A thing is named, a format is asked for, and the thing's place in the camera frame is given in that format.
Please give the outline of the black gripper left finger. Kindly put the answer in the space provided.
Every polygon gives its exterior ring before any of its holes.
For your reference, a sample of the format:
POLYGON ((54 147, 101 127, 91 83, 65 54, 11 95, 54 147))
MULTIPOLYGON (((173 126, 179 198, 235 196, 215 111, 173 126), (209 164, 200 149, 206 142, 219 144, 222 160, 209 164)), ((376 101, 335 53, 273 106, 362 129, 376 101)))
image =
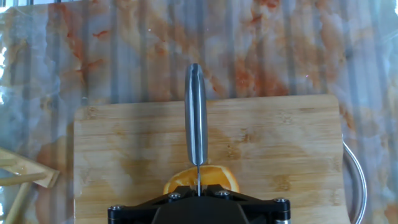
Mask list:
POLYGON ((113 205, 108 208, 108 224, 152 223, 163 205, 197 196, 195 188, 179 186, 173 192, 156 197, 136 206, 113 205))

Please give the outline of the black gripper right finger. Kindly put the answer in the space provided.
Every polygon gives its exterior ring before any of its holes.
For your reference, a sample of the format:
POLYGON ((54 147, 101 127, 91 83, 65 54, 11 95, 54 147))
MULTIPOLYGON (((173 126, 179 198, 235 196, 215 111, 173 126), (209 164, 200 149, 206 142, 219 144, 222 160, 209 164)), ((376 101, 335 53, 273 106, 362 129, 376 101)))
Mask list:
POLYGON ((225 189, 220 184, 202 186, 201 195, 234 202, 248 223, 291 223, 290 200, 283 197, 261 200, 225 189))

